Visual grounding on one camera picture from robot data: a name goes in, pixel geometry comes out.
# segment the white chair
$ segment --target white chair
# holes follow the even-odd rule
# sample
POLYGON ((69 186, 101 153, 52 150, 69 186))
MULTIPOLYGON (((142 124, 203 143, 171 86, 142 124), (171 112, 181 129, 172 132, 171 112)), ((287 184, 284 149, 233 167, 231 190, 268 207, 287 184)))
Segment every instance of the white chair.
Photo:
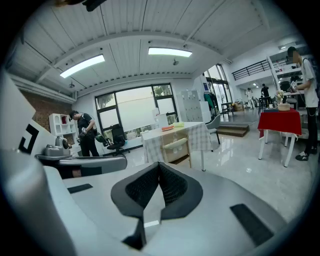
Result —
POLYGON ((218 114, 213 121, 211 121, 210 123, 208 123, 206 125, 210 134, 216 134, 219 145, 220 145, 220 140, 219 140, 219 135, 218 135, 218 127, 220 126, 220 121, 221 121, 221 114, 218 114))

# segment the white shirt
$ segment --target white shirt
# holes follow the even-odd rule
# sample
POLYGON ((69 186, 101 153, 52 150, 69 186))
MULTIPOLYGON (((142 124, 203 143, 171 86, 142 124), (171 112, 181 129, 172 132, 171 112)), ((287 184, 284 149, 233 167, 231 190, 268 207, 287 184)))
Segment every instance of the white shirt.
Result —
POLYGON ((248 96, 248 99, 252 99, 252 92, 250 90, 247 91, 246 95, 248 96))
POLYGON ((307 108, 317 108, 318 107, 318 96, 316 93, 317 80, 314 69, 308 59, 302 59, 302 79, 303 84, 311 80, 311 86, 304 89, 305 106, 307 108))

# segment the red tablecloth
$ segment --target red tablecloth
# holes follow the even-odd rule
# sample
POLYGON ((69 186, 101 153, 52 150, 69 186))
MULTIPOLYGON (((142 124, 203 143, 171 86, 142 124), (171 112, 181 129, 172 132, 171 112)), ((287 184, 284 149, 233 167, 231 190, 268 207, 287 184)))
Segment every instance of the red tablecloth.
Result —
POLYGON ((299 112, 290 108, 290 111, 262 112, 258 125, 260 138, 263 137, 263 130, 291 133, 301 136, 301 123, 299 112))

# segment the basket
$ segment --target basket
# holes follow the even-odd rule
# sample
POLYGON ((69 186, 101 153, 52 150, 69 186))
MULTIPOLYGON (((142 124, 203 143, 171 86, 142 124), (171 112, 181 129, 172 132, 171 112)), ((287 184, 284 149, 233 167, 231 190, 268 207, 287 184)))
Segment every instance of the basket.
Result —
POLYGON ((289 103, 280 103, 280 104, 278 104, 278 110, 279 111, 289 111, 290 104, 289 103))

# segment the black sneaker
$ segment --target black sneaker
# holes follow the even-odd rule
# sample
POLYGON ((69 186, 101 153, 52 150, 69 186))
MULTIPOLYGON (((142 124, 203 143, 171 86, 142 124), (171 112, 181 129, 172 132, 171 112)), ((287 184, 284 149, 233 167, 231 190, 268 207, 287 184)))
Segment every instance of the black sneaker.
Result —
POLYGON ((318 153, 318 149, 316 147, 311 148, 311 154, 316 155, 318 153))
POLYGON ((309 156, 304 151, 302 151, 295 157, 295 159, 297 159, 298 161, 308 161, 309 156))

